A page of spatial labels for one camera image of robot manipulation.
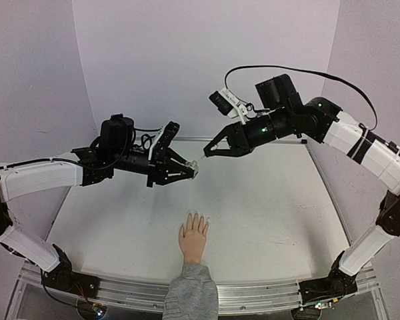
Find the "clear nail polish bottle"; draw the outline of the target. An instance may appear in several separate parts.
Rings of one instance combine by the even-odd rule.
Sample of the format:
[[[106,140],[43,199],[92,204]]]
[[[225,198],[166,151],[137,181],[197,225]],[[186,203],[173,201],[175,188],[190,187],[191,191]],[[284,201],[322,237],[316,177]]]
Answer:
[[[190,168],[193,171],[193,175],[192,175],[192,177],[190,177],[190,179],[196,178],[196,176],[197,176],[197,174],[199,172],[199,164],[198,164],[198,162],[196,160],[187,161],[185,163],[185,166]]]

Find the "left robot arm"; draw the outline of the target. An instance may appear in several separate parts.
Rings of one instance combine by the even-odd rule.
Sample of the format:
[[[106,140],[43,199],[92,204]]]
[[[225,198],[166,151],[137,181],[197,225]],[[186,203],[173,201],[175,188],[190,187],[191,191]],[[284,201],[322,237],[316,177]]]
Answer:
[[[77,278],[63,250],[25,231],[9,213],[8,202],[58,187],[94,185],[112,178],[115,170],[145,175],[148,187],[192,179],[198,172],[197,162],[187,161],[170,148],[178,131],[179,124],[171,121],[136,144],[134,121],[117,114],[102,123],[100,135],[90,146],[72,150],[76,160],[49,157],[0,165],[0,244],[49,273],[60,290],[74,289]]]

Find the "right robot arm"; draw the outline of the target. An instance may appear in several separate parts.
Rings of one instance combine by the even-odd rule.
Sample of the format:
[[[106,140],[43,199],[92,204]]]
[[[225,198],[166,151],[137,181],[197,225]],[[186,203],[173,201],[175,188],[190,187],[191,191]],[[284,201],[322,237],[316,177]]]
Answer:
[[[390,240],[400,236],[400,148],[374,134],[338,105],[316,97],[303,103],[290,76],[282,74],[255,86],[264,109],[248,118],[249,106],[228,88],[209,97],[236,123],[224,127],[204,148],[206,157],[242,157],[256,147],[307,135],[345,154],[387,187],[375,226],[341,254],[335,273],[354,277]]]

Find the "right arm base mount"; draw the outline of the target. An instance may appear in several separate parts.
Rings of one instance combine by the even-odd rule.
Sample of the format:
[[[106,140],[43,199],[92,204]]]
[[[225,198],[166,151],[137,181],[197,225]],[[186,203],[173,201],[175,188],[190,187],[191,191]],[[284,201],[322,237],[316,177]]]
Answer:
[[[302,306],[306,307],[356,293],[357,283],[352,279],[312,279],[300,282],[299,292]]]

